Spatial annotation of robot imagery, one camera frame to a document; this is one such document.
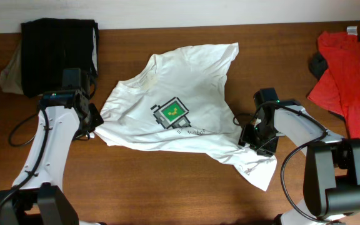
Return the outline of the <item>white t-shirt with robot print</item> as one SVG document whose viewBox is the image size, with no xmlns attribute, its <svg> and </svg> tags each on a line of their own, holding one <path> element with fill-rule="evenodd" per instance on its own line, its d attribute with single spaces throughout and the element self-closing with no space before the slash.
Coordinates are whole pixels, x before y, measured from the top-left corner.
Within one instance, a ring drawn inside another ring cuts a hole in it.
<svg viewBox="0 0 360 225">
<path fill-rule="evenodd" d="M 242 133 L 225 100 L 238 43 L 180 47 L 153 54 L 137 76 L 119 81 L 101 109 L 95 133 L 108 146 L 204 153 L 266 190 L 275 157 L 240 146 Z"/>
</svg>

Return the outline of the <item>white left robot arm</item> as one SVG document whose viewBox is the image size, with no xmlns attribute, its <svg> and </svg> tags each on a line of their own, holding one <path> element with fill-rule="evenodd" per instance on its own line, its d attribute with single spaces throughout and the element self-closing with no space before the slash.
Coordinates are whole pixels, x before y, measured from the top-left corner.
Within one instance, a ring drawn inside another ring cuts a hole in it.
<svg viewBox="0 0 360 225">
<path fill-rule="evenodd" d="M 0 191 L 0 224 L 82 224 L 63 193 L 63 175 L 71 143 L 87 141 L 104 122 L 90 102 L 95 84 L 79 68 L 64 69 L 61 88 L 42 95 L 26 162 L 12 187 Z"/>
</svg>

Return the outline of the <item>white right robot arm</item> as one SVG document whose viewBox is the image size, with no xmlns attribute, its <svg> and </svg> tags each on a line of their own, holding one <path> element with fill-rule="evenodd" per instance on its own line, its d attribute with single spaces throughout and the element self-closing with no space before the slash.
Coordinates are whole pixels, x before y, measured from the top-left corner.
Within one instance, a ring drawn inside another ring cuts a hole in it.
<svg viewBox="0 0 360 225">
<path fill-rule="evenodd" d="M 273 224 L 340 224 L 360 212 L 360 139 L 336 134 L 311 117 L 293 99 L 281 101 L 274 88 L 254 94 L 255 113 L 242 127 L 241 146 L 258 156 L 274 156 L 281 136 L 295 145 L 282 163 L 282 190 L 292 210 L 278 214 Z M 298 152 L 306 155 L 303 200 L 296 204 L 284 180 L 289 160 Z"/>
</svg>

